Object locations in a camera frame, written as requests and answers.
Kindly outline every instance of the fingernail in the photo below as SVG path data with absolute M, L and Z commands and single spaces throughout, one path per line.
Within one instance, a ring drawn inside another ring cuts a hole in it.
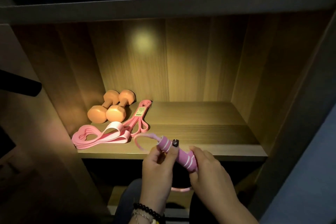
M 174 147 L 178 147 L 179 146 L 179 140 L 174 139 L 171 145 L 174 146 Z

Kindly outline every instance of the label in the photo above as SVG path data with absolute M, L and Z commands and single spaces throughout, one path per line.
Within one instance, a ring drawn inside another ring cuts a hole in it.
M 141 117 L 144 114 L 145 110 L 146 110 L 146 107 L 139 107 L 134 116 Z

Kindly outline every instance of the upper shelf edge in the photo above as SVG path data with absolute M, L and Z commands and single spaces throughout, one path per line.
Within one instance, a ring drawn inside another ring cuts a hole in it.
M 333 9 L 336 0 L 116 0 L 0 8 L 0 23 L 81 21 L 280 13 Z

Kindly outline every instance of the dumbbell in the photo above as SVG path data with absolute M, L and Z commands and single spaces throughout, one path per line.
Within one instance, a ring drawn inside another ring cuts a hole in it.
M 123 90 L 119 94 L 119 105 L 112 105 L 106 112 L 106 118 L 109 121 L 122 122 L 126 117 L 125 106 L 132 104 L 135 100 L 135 95 L 130 90 Z
M 89 120 L 94 123 L 104 123 L 106 121 L 106 111 L 110 105 L 116 105 L 119 102 L 119 93 L 115 90 L 108 90 L 104 94 L 104 103 L 102 105 L 94 105 L 87 112 Z

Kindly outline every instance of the pink resistance band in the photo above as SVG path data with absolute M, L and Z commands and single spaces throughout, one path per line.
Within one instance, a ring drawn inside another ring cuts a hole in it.
M 144 148 L 142 148 L 137 142 L 137 138 L 141 137 L 141 136 L 155 139 L 157 141 L 157 145 L 159 146 L 159 148 L 165 153 L 167 153 L 169 151 L 170 147 L 172 146 L 172 141 L 170 141 L 165 136 L 158 137 L 155 134 L 141 133 L 141 134 L 137 134 L 134 137 L 134 143 L 140 150 L 143 150 L 143 151 L 146 151 L 146 150 Z M 189 151 L 188 153 L 186 153 L 182 149 L 179 149 L 176 162 L 179 163 L 184 168 L 186 168 L 191 173 L 194 172 L 194 171 L 197 171 L 197 162 L 196 162 L 195 155 L 192 151 Z M 171 188 L 171 190 L 178 191 L 178 192 L 187 192 L 190 189 L 191 188 L 185 188 L 185 189 Z
M 152 102 L 150 100 L 141 101 L 131 119 L 128 119 L 123 124 L 118 121 L 113 121 L 107 125 L 103 132 L 92 125 L 81 126 L 79 130 L 73 134 L 71 140 L 77 149 L 87 149 L 100 143 L 127 143 L 129 137 L 134 137 L 139 133 L 148 131 L 148 124 L 144 122 L 143 117 L 151 104 Z M 137 123 L 139 125 L 138 131 L 131 133 L 132 129 Z M 113 128 L 117 131 L 104 134 L 105 131 L 110 128 Z M 95 139 L 86 141 L 86 137 L 88 135 L 96 135 L 97 137 Z

